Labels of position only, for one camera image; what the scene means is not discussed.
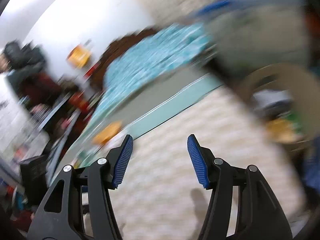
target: clutter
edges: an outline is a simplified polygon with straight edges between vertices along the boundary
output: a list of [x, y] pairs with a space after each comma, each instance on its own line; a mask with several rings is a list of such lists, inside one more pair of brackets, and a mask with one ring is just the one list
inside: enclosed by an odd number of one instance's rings
[[303, 139], [302, 126], [292, 110], [293, 99], [287, 90], [265, 89], [252, 95], [255, 111], [263, 117], [272, 140], [279, 143], [295, 143]]
[[19, 162], [42, 154], [49, 136], [37, 131], [26, 109], [18, 99], [4, 74], [0, 75], [0, 157], [11, 168], [12, 174], [20, 175]]
[[79, 108], [83, 113], [88, 113], [89, 111], [89, 102], [84, 99], [83, 93], [80, 93], [80, 92], [74, 93], [70, 97], [69, 103]]
[[48, 105], [45, 104], [39, 104], [34, 106], [30, 113], [32, 114], [32, 119], [35, 120], [36, 123], [41, 124], [44, 119], [48, 116], [50, 113], [51, 108]]
[[76, 168], [86, 167], [91, 165], [99, 158], [105, 158], [112, 148], [119, 147], [123, 142], [128, 129], [124, 128], [114, 135], [105, 145], [91, 145], [88, 143], [85, 148], [79, 152], [71, 162], [71, 165]]
[[62, 87], [63, 91], [65, 91], [66, 93], [69, 93], [69, 92], [76, 93], [80, 91], [78, 85], [74, 82], [74, 79], [72, 80], [62, 76], [58, 80], [58, 84]]
[[252, 95], [259, 91], [287, 91], [285, 94], [282, 93], [282, 103], [280, 100], [279, 104], [279, 98], [276, 98], [274, 108], [268, 109], [271, 115], [262, 116], [265, 122], [277, 118], [286, 120], [285, 122], [276, 122], [276, 127], [269, 124], [269, 127], [272, 127], [271, 130], [277, 134], [289, 126], [289, 130], [291, 130], [289, 134], [294, 134], [294, 136], [288, 136], [288, 130], [285, 130], [284, 140], [288, 138], [290, 140], [299, 139], [296, 142], [282, 143], [290, 157], [293, 158], [302, 150], [308, 149], [311, 140], [320, 133], [320, 100], [315, 96], [320, 94], [319, 82], [303, 67], [290, 63], [278, 63], [260, 68], [241, 82], [239, 90], [242, 99], [251, 106]]
[[7, 43], [4, 54], [14, 71], [7, 75], [17, 95], [28, 96], [33, 106], [52, 105], [62, 89], [42, 70], [46, 60], [40, 49], [31, 47], [31, 43], [20, 49], [19, 41]]

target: bed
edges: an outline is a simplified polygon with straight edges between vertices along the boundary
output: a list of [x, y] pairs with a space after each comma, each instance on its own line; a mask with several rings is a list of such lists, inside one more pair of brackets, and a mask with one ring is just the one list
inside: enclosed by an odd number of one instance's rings
[[[98, 108], [58, 166], [57, 172], [71, 163], [110, 122], [123, 121], [134, 138], [133, 153], [123, 183], [110, 197], [124, 239], [197, 239], [211, 191], [198, 183], [187, 151], [192, 133], [230, 165], [257, 165], [289, 220], [304, 207], [291, 161], [266, 140], [244, 104], [205, 67], [213, 48], [208, 42], [189, 61], [160, 71], [109, 104], [100, 117]], [[234, 192], [228, 235], [236, 223]]]

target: blue fabric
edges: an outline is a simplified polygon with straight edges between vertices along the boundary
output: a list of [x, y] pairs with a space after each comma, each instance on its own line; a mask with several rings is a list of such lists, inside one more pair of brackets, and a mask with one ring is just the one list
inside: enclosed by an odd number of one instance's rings
[[320, 193], [320, 137], [313, 140], [314, 155], [303, 163], [303, 181]]
[[190, 62], [210, 43], [202, 24], [178, 24], [132, 46], [115, 59], [104, 77], [104, 93], [86, 131], [96, 127], [128, 95], [162, 73]]

